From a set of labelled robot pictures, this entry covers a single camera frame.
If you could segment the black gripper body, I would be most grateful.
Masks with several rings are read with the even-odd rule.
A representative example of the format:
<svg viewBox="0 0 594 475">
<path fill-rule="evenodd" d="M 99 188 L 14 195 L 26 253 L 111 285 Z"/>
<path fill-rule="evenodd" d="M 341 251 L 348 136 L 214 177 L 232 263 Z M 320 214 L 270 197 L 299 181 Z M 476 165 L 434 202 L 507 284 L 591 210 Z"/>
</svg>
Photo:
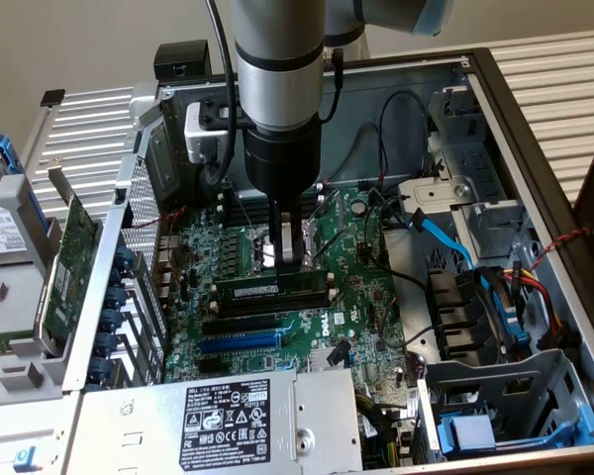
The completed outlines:
<svg viewBox="0 0 594 475">
<path fill-rule="evenodd" d="M 295 201 L 319 176 L 321 136 L 318 116 L 288 132 L 243 131 L 249 182 L 273 201 Z"/>
</svg>

